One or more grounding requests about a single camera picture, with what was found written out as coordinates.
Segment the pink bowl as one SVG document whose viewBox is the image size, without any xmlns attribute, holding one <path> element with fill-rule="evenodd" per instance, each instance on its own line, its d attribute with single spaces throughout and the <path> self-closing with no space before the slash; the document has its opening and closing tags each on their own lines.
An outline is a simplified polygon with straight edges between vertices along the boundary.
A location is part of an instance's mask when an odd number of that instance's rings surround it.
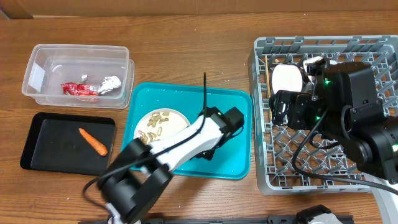
<svg viewBox="0 0 398 224">
<path fill-rule="evenodd" d="M 272 71 L 271 85 L 274 94 L 280 90 L 301 92 L 303 86 L 302 73 L 295 65 L 277 65 Z"/>
</svg>

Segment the white bowl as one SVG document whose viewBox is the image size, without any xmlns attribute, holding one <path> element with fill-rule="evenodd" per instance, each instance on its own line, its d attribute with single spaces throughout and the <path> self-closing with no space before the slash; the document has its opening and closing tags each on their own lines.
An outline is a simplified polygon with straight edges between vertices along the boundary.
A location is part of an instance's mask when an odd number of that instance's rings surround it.
<svg viewBox="0 0 398 224">
<path fill-rule="evenodd" d="M 316 57 L 313 57 L 313 58 L 308 58 L 308 59 L 306 59 L 306 60 L 303 61 L 303 69 L 304 69 L 305 74 L 307 75 L 307 77 L 308 77 L 308 79 L 309 79 L 309 81 L 310 81 L 311 83 L 313 83 L 313 81 L 315 80 L 315 78 L 314 78 L 313 75 L 310 74 L 308 66 L 309 66 L 310 64 L 312 64 L 312 63 L 315 63 L 315 62 L 321 60 L 321 59 L 323 59 L 323 57 L 321 57 L 321 56 L 316 56 Z"/>
</svg>

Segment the pink plate with peanuts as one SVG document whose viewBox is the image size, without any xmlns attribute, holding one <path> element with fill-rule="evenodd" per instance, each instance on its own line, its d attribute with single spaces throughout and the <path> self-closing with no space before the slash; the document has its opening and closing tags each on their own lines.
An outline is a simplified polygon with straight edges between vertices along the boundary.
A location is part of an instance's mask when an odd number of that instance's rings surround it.
<svg viewBox="0 0 398 224">
<path fill-rule="evenodd" d="M 177 110 L 156 109 L 143 116 L 135 126 L 133 139 L 144 144 L 160 141 L 190 126 L 189 120 Z"/>
</svg>

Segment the orange carrot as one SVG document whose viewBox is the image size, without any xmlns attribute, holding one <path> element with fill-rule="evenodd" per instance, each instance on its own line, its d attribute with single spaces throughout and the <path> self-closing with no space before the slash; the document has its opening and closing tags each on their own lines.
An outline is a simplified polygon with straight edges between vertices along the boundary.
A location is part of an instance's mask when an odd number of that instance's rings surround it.
<svg viewBox="0 0 398 224">
<path fill-rule="evenodd" d="M 93 147 L 93 149 L 101 156 L 106 156 L 108 154 L 107 147 L 99 142 L 96 138 L 86 132 L 83 128 L 79 128 L 80 134 L 83 138 L 88 142 L 89 145 Z"/>
</svg>

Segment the red snack wrapper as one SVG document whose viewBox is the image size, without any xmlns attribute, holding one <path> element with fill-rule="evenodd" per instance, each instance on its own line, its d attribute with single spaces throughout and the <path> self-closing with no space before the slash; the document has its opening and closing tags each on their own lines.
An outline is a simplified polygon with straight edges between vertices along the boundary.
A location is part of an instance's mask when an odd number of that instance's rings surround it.
<svg viewBox="0 0 398 224">
<path fill-rule="evenodd" d="M 101 85 L 87 83 L 88 75 L 83 74 L 78 83 L 68 82 L 61 84 L 64 95 L 90 96 L 91 98 L 79 98 L 80 101 L 96 102 Z"/>
</svg>

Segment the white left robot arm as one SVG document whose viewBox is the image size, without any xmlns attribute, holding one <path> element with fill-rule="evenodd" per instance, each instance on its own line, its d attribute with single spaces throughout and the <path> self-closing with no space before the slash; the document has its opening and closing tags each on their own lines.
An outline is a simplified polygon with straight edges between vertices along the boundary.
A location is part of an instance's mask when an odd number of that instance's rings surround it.
<svg viewBox="0 0 398 224">
<path fill-rule="evenodd" d="M 207 108 L 189 127 L 145 145 L 131 141 L 97 181 L 113 223 L 135 223 L 156 203 L 174 170 L 229 136 L 230 119 Z"/>
</svg>

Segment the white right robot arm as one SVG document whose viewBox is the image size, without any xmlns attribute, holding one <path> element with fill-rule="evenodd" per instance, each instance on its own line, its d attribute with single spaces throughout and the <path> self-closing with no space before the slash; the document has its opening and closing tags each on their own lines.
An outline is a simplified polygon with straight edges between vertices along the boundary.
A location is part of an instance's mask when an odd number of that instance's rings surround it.
<svg viewBox="0 0 398 224">
<path fill-rule="evenodd" d="M 272 122 L 284 120 L 291 129 L 309 133 L 292 156 L 294 171 L 309 178 L 370 187 L 384 223 L 397 223 L 397 118 L 386 117 L 369 64 L 332 64 L 322 58 L 298 71 L 298 83 L 312 83 L 310 93 L 287 88 L 288 72 L 281 72 L 283 87 L 272 89 Z M 365 174 L 364 180 L 307 172 L 297 166 L 300 151 L 315 135 L 342 146 L 348 159 Z"/>
</svg>

